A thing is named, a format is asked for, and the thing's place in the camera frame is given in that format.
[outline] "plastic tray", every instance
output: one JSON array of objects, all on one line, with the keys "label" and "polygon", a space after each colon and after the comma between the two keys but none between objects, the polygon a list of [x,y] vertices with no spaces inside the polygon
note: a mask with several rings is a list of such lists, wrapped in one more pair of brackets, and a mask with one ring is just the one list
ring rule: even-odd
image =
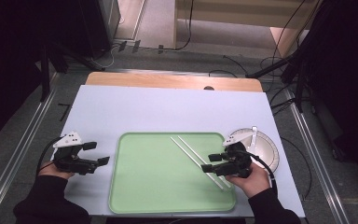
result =
[{"label": "plastic tray", "polygon": [[224,137],[219,133],[125,133],[117,146],[109,207],[117,214],[224,212],[236,202],[234,188],[215,174],[221,190],[171,137],[199,164],[221,153]]}]

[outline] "round plate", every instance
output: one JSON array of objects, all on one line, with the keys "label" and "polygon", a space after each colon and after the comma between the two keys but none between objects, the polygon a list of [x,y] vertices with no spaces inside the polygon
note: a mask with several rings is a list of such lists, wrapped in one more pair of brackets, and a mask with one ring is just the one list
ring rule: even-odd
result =
[{"label": "round plate", "polygon": [[[252,132],[253,132],[252,129],[245,128],[245,129],[239,129],[235,131],[233,134],[252,133]],[[252,136],[243,139],[241,142],[245,145],[246,150],[248,152],[258,156],[263,162],[266,163],[266,165],[269,166],[269,169],[271,169],[272,172],[275,172],[279,164],[279,153],[277,147],[268,136],[266,136],[264,133],[260,131],[257,131],[254,151],[250,149]],[[260,166],[261,168],[265,168],[263,164],[261,164],[258,161],[255,161],[254,158],[252,158],[252,161],[258,166]]]}]

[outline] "gray floor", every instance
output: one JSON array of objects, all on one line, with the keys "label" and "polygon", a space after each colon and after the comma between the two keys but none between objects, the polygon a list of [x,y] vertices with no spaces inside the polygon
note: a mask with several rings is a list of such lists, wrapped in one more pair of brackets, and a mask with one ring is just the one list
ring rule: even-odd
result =
[{"label": "gray floor", "polygon": [[[249,34],[244,37],[249,37],[251,40],[245,42],[242,47],[235,48],[235,46],[232,45],[226,46],[223,42],[218,43],[219,40],[227,39],[227,37],[218,37],[220,36],[218,34],[214,34],[216,38],[213,38],[209,43],[210,45],[205,47],[206,40],[208,40],[210,36],[200,35],[200,33],[197,32],[197,28],[197,24],[194,25],[194,42],[191,42],[187,52],[165,52],[163,54],[158,54],[154,50],[140,49],[137,53],[131,53],[131,47],[128,47],[121,52],[114,49],[113,55],[115,57],[115,62],[112,66],[107,68],[107,71],[115,69],[141,69],[193,72],[198,73],[198,75],[208,76],[209,71],[221,69],[228,70],[239,77],[243,77],[244,72],[242,69],[235,63],[224,59],[222,57],[223,54],[232,55],[233,58],[241,63],[248,72],[253,73],[260,70],[262,59],[272,56],[275,48],[272,36],[269,37],[266,30],[257,27],[250,27],[249,30],[243,30],[245,33],[248,31],[247,33]],[[264,32],[264,35],[262,35],[263,38],[257,37],[258,35],[252,37],[252,34],[259,34],[257,30],[261,33]],[[186,33],[180,33],[178,35],[179,41],[185,39]],[[225,46],[227,49],[235,48],[238,52],[232,50],[225,52],[221,50],[224,49]],[[0,202],[0,223],[15,222],[15,218],[11,211],[16,203],[26,197],[32,186],[34,170],[41,151],[48,141],[61,134],[64,121],[60,121],[60,119],[62,118],[65,108],[59,104],[71,104],[75,100],[79,86],[85,83],[87,75],[90,73],[90,70],[83,65],[72,60],[68,60],[68,62],[70,63],[70,70],[67,74],[58,74],[56,78],[55,95],[52,98],[47,114],[41,120],[31,145],[21,163],[20,169],[7,189],[7,192],[4,192],[5,198]],[[111,62],[111,56],[106,54],[98,62],[101,64],[109,64]],[[275,75],[279,75],[280,72],[279,69],[276,70]],[[213,75],[231,77],[231,75]],[[282,83],[279,82],[278,78],[272,79],[270,76],[265,76],[262,80],[263,88],[267,91],[269,98],[282,87]],[[6,164],[9,162],[13,151],[21,140],[22,134],[26,131],[28,123],[39,106],[38,100],[40,94],[41,90],[37,89],[30,95],[24,105],[7,123],[2,132],[0,132],[0,176],[4,172]],[[283,102],[284,100],[286,100],[286,96],[283,93],[280,93],[273,104]],[[358,223],[358,165],[350,161],[339,162],[334,160],[331,154],[331,147],[326,139],[321,124],[317,117],[311,113],[310,104],[305,102],[303,106],[304,116],[307,119],[311,133],[318,146],[318,151],[321,154],[326,170],[330,174],[338,195],[343,202],[349,220],[351,223]],[[335,223],[336,221],[324,195],[321,182],[315,174],[315,169],[310,161],[310,156],[291,109],[288,108],[278,113],[275,116],[275,121],[281,137],[290,140],[296,145],[298,150],[305,155],[305,158],[310,165],[312,174],[310,194],[302,202],[308,222]],[[289,160],[298,193],[300,194],[300,197],[303,197],[310,185],[309,169],[303,157],[295,147],[286,141],[282,141],[282,144]],[[92,223],[104,223],[104,217],[95,217],[92,220]]]}]

